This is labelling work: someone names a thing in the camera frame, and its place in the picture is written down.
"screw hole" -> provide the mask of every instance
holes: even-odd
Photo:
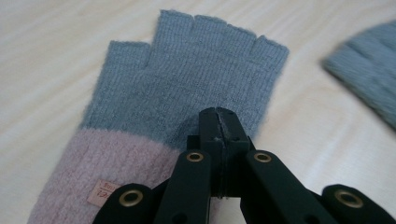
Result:
[[[338,200],[338,202],[343,203],[348,207],[352,207],[352,208],[363,207],[363,201],[361,200],[361,198],[349,191],[339,189],[334,193],[334,196]]]
[[[184,213],[177,213],[172,217],[172,222],[175,224],[187,223],[187,216]]]
[[[320,223],[319,219],[312,215],[305,216],[304,221],[305,221],[305,223],[308,223],[308,224],[319,224]]]
[[[143,193],[137,189],[131,189],[121,194],[119,202],[124,207],[131,207],[139,204],[143,200]]]
[[[204,155],[198,152],[192,152],[187,155],[188,161],[201,161],[204,159]]]
[[[256,159],[256,161],[260,161],[260,162],[269,162],[269,161],[271,161],[272,158],[265,153],[259,152],[254,155],[254,159]]]

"knitted glove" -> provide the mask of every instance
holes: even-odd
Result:
[[[396,21],[354,36],[323,65],[396,130]]]
[[[111,42],[92,102],[29,223],[91,223],[99,179],[168,178],[198,113],[221,106],[254,135],[288,50],[205,16],[162,11],[152,47]]]

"glove label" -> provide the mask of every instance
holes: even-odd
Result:
[[[91,204],[102,207],[110,194],[119,187],[120,185],[99,179],[91,191],[90,197],[88,197],[87,201]]]

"wooden tabletop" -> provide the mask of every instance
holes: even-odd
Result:
[[[160,9],[216,16],[290,49],[254,139],[316,193],[357,188],[396,217],[396,132],[320,61],[396,19],[395,1],[2,1],[0,223],[24,223],[81,121],[110,40],[150,42]],[[244,223],[237,199],[219,223]]]

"brass grommet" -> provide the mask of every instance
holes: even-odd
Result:
[[[133,200],[126,200],[126,196],[130,194],[135,194],[136,198]],[[119,202],[122,206],[124,207],[131,207],[139,204],[143,200],[143,193],[140,190],[137,189],[130,189],[125,191],[123,194],[121,194]]]
[[[201,161],[203,159],[204,159],[204,155],[202,155],[201,153],[198,153],[198,152],[192,152],[187,155],[188,161],[196,162],[196,161]]]
[[[262,153],[262,152],[258,152],[256,154],[254,154],[254,159],[256,159],[256,161],[260,161],[260,162],[269,162],[272,160],[270,155]]]
[[[363,207],[363,201],[361,200],[361,198],[344,189],[337,190],[334,193],[334,196],[338,200],[338,202],[343,203],[348,207],[353,207],[353,208]]]

